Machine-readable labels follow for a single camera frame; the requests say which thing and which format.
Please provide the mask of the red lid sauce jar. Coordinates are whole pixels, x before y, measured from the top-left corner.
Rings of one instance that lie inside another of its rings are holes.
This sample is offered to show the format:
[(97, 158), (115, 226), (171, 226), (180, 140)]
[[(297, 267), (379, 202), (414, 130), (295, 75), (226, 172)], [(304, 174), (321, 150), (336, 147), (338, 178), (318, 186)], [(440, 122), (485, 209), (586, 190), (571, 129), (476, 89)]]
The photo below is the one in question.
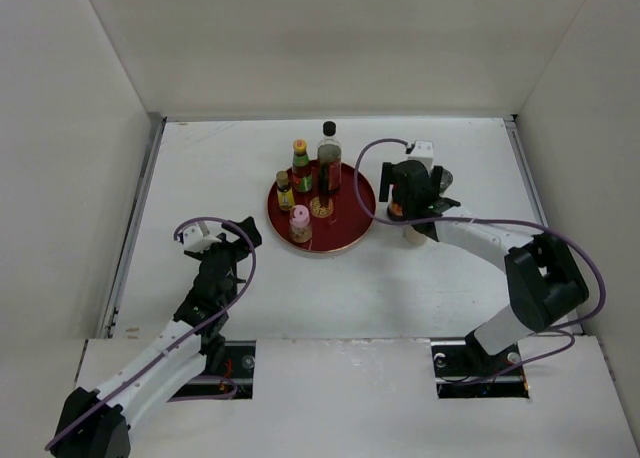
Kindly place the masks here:
[(389, 193), (387, 216), (392, 222), (404, 222), (406, 220), (402, 206), (395, 201), (396, 185), (392, 185)]

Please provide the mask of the green lid spice shaker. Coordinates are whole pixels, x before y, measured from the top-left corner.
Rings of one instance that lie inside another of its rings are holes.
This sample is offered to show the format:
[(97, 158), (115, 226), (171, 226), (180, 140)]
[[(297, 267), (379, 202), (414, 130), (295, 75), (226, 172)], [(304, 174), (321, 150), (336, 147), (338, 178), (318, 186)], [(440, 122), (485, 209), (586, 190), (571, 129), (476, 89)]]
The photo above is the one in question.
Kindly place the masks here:
[(416, 231), (412, 226), (404, 228), (404, 238), (412, 245), (421, 246), (428, 242), (429, 238)]

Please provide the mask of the tall dark vinegar bottle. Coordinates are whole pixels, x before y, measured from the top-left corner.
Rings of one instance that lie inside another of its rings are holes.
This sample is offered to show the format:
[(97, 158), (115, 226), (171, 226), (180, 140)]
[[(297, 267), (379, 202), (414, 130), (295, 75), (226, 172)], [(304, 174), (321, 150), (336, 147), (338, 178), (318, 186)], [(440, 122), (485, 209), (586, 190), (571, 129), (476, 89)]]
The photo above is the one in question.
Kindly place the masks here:
[(336, 139), (336, 131), (335, 122), (325, 121), (323, 138), (317, 148), (318, 186), (324, 195), (337, 192), (341, 185), (342, 148)]

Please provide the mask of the green label chili sauce bottle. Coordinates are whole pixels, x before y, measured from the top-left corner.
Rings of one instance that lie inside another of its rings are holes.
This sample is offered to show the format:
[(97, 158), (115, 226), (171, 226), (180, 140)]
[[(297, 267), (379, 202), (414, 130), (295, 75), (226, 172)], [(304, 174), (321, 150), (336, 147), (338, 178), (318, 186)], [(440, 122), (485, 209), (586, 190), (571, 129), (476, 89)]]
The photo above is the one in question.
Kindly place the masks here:
[(313, 188), (313, 175), (305, 140), (293, 142), (292, 181), (294, 188), (300, 193), (306, 193)]

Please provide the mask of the pink lid spice shaker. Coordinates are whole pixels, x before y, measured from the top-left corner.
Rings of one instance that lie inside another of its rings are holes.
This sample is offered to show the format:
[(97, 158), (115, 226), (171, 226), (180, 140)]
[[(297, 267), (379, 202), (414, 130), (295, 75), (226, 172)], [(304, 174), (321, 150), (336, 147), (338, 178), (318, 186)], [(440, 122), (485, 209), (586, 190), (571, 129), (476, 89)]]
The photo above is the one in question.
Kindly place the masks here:
[(297, 244), (303, 244), (312, 238), (311, 215), (305, 205), (295, 205), (289, 215), (289, 237)]

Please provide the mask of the yellow label small bottle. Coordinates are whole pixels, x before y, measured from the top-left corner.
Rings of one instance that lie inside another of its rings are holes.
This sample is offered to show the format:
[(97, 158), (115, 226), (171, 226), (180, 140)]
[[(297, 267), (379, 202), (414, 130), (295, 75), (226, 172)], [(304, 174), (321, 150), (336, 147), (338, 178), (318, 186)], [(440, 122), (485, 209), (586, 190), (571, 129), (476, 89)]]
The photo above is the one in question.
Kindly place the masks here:
[(285, 170), (276, 173), (276, 192), (278, 206), (282, 211), (289, 211), (295, 206), (293, 188)]

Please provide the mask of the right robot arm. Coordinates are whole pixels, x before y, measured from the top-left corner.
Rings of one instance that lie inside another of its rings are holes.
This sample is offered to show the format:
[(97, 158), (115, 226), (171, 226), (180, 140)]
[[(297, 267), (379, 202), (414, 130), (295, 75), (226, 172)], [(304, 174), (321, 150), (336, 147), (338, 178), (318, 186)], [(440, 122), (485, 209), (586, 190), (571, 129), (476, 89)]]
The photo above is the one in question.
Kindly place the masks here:
[(527, 234), (482, 222), (440, 194), (442, 174), (442, 167), (428, 171), (416, 160), (385, 162), (379, 200), (398, 205), (402, 220), (416, 233), (460, 248), (505, 274), (509, 304), (465, 337), (464, 362), (483, 374), (511, 345), (547, 330), (584, 303), (589, 291), (562, 239), (544, 229)]

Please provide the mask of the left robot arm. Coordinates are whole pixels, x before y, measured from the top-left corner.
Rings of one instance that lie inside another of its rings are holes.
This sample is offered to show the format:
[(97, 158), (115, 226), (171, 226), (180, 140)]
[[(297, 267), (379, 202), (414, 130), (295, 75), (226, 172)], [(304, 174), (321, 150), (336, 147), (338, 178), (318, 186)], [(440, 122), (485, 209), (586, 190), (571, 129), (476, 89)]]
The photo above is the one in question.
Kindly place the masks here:
[(192, 218), (173, 238), (199, 263), (186, 297), (159, 336), (111, 378), (65, 400), (54, 437), (45, 449), (54, 457), (127, 457), (132, 434), (146, 418), (198, 375), (210, 377), (224, 365), (221, 330), (230, 309), (251, 281), (238, 275), (244, 259), (255, 261), (262, 243), (253, 217), (218, 219), (217, 236), (201, 231), (209, 218)]

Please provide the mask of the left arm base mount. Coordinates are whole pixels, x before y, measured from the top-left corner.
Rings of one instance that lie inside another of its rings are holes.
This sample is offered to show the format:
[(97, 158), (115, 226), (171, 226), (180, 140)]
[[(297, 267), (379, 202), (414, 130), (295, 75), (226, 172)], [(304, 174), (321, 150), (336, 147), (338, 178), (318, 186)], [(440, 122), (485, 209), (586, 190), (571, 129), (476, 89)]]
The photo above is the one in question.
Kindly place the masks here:
[(170, 402), (251, 399), (256, 350), (255, 341), (227, 341), (213, 358), (207, 358), (205, 370), (180, 388)]

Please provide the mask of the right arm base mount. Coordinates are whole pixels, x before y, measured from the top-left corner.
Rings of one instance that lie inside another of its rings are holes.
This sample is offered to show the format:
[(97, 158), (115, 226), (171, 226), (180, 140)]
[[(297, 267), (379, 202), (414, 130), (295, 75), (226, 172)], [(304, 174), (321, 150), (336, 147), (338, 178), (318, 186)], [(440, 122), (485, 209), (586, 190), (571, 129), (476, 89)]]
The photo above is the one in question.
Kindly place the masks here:
[(432, 341), (431, 353), (436, 392), (441, 399), (529, 398), (522, 367), (497, 376), (520, 361), (517, 344), (479, 362), (466, 354), (463, 340)]

